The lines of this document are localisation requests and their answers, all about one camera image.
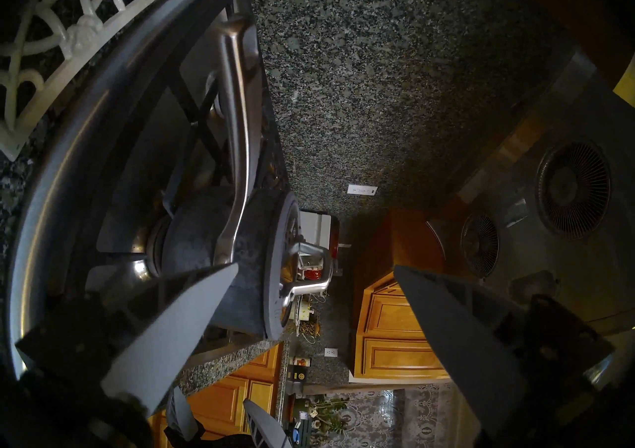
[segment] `small box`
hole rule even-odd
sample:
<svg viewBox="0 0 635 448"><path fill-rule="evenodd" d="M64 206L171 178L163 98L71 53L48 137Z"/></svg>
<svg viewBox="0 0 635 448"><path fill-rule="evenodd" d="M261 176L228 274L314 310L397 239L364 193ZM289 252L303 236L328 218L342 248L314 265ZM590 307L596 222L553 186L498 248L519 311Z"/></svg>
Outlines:
<svg viewBox="0 0 635 448"><path fill-rule="evenodd" d="M296 366L311 366L311 358L310 357L294 357L293 364Z"/></svg>
<svg viewBox="0 0 635 448"><path fill-rule="evenodd" d="M307 371L309 368L306 366L296 366L293 367L287 372L286 378L290 381L298 381L300 383L304 383L307 379Z"/></svg>

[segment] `green plant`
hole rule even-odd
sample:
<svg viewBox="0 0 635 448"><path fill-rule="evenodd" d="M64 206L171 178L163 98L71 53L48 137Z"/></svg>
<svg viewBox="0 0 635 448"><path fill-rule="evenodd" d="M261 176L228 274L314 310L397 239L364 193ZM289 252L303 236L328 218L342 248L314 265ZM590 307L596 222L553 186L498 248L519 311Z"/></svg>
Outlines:
<svg viewBox="0 0 635 448"><path fill-rule="evenodd" d="M311 404L310 408L317 412L315 418L320 421L319 430L323 435L327 433L344 433L347 421L340 418L339 412L346 409L346 407L344 398L332 398L327 401L324 395L315 397L314 403Z"/></svg>

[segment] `light switch plate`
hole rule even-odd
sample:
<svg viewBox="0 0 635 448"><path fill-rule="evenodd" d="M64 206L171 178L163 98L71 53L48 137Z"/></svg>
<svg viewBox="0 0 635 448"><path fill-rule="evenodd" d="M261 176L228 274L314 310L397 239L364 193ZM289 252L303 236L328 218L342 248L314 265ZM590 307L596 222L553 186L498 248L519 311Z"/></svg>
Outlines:
<svg viewBox="0 0 635 448"><path fill-rule="evenodd" d="M377 192L376 186L370 185L351 185L349 183L348 194L350 195L374 195Z"/></svg>

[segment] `white metal trivet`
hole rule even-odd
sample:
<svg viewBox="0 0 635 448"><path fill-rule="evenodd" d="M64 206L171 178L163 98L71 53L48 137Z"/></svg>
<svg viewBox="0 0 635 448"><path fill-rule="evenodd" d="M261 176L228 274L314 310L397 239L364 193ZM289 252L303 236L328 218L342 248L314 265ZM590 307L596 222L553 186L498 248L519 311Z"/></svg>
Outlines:
<svg viewBox="0 0 635 448"><path fill-rule="evenodd" d="M76 24L66 28L52 10L57 0L29 0L22 10L22 20L13 43L0 44L0 55L10 57L9 70L0 70L0 84L6 88L4 117L0 120L0 149L14 161L39 119L73 76L123 26L154 0L113 0L117 14L102 22L96 10L103 0L79 0L84 15ZM51 35L28 42L27 32L33 17L40 17L50 28ZM64 62L44 81L35 69L22 69L22 57L35 55L59 47ZM27 106L17 113L17 92L22 82L35 86L35 94Z"/></svg>

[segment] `white wall plate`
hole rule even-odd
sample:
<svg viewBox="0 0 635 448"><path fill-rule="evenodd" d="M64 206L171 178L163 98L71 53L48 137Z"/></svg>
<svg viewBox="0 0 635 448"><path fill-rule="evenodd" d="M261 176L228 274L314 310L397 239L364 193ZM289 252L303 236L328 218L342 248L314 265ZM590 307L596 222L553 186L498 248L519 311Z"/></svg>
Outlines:
<svg viewBox="0 0 635 448"><path fill-rule="evenodd" d="M377 193L377 187L370 185L349 184L349 189L346 193L350 195L374 195L375 193Z"/></svg>

